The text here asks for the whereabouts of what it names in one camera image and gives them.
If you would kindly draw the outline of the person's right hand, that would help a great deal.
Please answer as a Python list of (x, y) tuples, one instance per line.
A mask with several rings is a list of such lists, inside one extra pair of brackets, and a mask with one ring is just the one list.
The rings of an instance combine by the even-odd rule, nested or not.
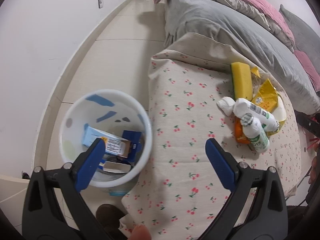
[(319, 148), (319, 143), (316, 143), (314, 145), (314, 150), (316, 152), (316, 156), (313, 158), (312, 163), (311, 163), (311, 170), (310, 170), (310, 178), (309, 178), (309, 185), (311, 185), (312, 183), (314, 183), (314, 181), (317, 178), (317, 172), (316, 172), (316, 167), (317, 167), (317, 151)]

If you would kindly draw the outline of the person's left hand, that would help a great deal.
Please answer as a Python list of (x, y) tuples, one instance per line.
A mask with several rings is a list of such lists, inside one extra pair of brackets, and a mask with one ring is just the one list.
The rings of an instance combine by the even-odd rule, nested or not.
[(128, 240), (152, 240), (151, 234), (148, 228), (144, 225), (137, 225), (132, 230)]

